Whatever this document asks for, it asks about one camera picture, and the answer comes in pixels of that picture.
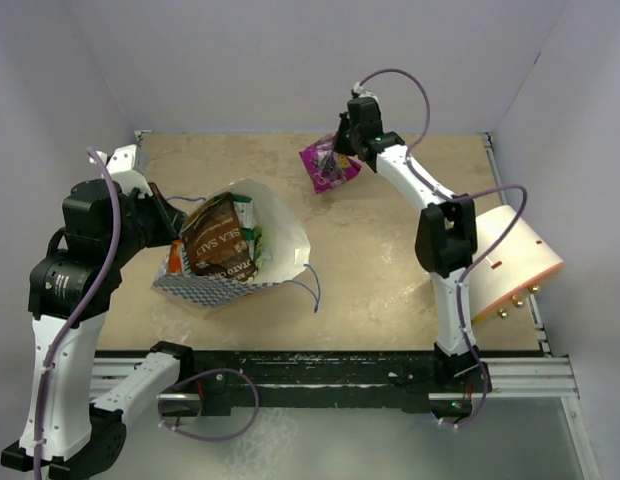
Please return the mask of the brown sea salt chips bag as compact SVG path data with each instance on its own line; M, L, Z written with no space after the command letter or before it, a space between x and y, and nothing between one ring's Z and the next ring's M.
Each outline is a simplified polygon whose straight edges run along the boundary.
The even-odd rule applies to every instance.
M233 195L226 191L206 200L188 217L180 233L187 265L196 276L249 282L258 271L243 237Z

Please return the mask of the purple candy snack bag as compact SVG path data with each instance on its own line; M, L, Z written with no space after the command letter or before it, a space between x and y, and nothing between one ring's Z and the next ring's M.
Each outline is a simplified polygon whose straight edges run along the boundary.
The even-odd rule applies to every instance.
M354 158L334 150L334 136L325 135L299 152L316 194L322 194L353 180L361 165Z

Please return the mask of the blue checkered paper bag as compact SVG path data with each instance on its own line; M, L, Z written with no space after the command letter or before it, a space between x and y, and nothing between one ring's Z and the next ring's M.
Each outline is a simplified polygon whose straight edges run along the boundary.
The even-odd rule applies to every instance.
M206 200L226 191L253 199L256 219L263 228L272 258L258 269L251 281L238 282L194 275L187 265L184 247L184 273L169 274L166 272L168 250L153 281L154 289L166 296L215 309L284 283L305 287L297 277L306 270L314 270L310 262L311 245L303 225L288 205L271 187L250 178L237 180Z

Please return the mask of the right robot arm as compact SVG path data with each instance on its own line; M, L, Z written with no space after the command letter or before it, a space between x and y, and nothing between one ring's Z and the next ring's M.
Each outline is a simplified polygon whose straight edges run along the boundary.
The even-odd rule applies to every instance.
M472 198L456 195L424 168L394 131L386 132L378 101L357 94L340 115L334 150L354 155L389 181L419 213L415 255L431 279L438 318L435 380L446 391L464 384L486 394L490 379L479 357L470 310L469 269L478 249Z

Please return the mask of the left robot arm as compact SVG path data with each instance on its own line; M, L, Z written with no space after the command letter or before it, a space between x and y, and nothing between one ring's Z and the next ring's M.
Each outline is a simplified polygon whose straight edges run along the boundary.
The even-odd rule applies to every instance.
M129 192L103 180L75 185L64 225L30 273L35 370L21 438L1 453L4 467L51 479L90 479L119 457L127 430L167 388L196 378L191 348L160 341L117 387L90 397L96 343L122 283L122 268L146 248L176 240L185 213L154 183Z

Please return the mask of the orange snack packet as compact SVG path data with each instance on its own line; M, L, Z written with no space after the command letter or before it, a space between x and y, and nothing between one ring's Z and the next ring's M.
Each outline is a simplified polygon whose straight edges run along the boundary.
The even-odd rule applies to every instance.
M166 272L169 274L183 274L184 266L182 260L183 244L180 240L175 240L169 249Z

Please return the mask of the white green snack packet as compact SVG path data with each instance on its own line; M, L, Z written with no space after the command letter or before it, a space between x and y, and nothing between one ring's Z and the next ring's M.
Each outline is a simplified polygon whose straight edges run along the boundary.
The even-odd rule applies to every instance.
M248 244L250 258L261 269L264 263L272 258L266 245L263 228L258 224L251 197L233 195L234 209L241 225L243 237Z

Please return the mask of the cream cylindrical appliance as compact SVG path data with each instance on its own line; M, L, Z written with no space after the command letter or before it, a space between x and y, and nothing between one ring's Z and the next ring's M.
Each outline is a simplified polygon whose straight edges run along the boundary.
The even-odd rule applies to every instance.
M505 318L556 277L563 259L520 219L503 241L470 272L471 320Z

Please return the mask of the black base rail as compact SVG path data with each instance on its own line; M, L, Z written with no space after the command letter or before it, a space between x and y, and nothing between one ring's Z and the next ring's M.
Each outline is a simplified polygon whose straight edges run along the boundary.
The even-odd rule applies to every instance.
M467 416L471 382L444 384L434 351L205 351L185 363L172 394L190 393L205 415L234 408L398 409Z

